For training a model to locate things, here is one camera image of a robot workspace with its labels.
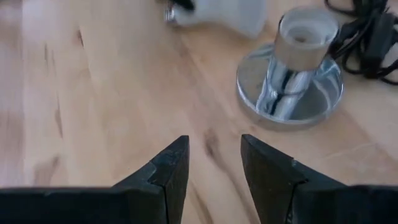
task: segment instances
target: wood grain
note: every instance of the wood grain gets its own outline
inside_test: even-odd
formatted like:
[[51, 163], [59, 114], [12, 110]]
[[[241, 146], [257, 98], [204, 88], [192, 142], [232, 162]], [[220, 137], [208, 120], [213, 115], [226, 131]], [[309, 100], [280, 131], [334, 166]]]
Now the wood grain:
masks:
[[239, 61], [302, 4], [323, 3], [269, 1], [264, 32], [246, 40], [167, 27], [156, 1], [0, 1], [0, 186], [113, 185], [188, 134], [183, 223], [259, 223], [243, 133], [347, 184], [398, 184], [396, 88], [345, 75], [338, 111], [294, 133], [257, 127], [239, 109]]

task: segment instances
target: round metal base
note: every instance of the round metal base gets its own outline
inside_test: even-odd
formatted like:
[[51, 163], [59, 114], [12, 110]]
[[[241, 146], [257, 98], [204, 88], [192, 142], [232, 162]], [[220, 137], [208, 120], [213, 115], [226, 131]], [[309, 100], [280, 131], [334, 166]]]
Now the round metal base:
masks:
[[274, 44], [266, 44], [246, 56], [238, 67], [237, 92], [242, 108], [257, 123], [275, 130], [299, 130], [323, 121], [335, 110], [343, 94], [341, 70], [331, 58], [320, 65], [309, 88], [300, 95], [284, 95], [278, 110], [292, 110], [288, 118], [270, 114], [262, 106], [280, 97], [267, 83]]

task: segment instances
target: electric cord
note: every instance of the electric cord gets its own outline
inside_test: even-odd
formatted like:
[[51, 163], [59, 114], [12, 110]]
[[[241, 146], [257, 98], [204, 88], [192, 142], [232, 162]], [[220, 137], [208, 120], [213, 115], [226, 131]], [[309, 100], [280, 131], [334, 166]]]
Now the electric cord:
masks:
[[[343, 24], [329, 53], [335, 60], [341, 59], [344, 71], [353, 75], [362, 75], [368, 79], [381, 80], [390, 85], [398, 81], [387, 76], [398, 69], [398, 59], [388, 67], [382, 67], [382, 61], [395, 43], [398, 43], [398, 17], [388, 13], [387, 0], [352, 0], [353, 9], [340, 9], [332, 6], [330, 0], [325, 4], [332, 11], [355, 18]], [[359, 68], [350, 68], [348, 60], [355, 55]]]

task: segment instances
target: lamp base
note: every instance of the lamp base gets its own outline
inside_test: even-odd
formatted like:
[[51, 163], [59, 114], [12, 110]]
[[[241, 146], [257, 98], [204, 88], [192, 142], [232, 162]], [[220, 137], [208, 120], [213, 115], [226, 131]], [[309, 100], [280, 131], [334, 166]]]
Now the lamp base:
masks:
[[237, 71], [238, 99], [244, 111], [265, 128], [288, 131], [309, 128], [327, 119], [343, 94], [341, 70], [326, 57], [303, 93], [278, 93], [267, 81], [274, 44], [243, 58]]

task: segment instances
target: wooden surface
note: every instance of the wooden surface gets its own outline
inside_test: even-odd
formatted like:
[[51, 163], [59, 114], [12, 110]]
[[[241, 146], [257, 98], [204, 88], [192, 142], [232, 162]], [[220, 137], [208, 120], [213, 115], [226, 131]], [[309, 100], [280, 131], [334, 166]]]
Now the wooden surface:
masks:
[[345, 75], [338, 111], [275, 133], [238, 108], [240, 59], [280, 16], [316, 0], [270, 0], [259, 40], [175, 30], [154, 0], [0, 1], [0, 186], [113, 185], [183, 134], [183, 223], [258, 223], [239, 141], [250, 133], [346, 184], [398, 184], [398, 90]]

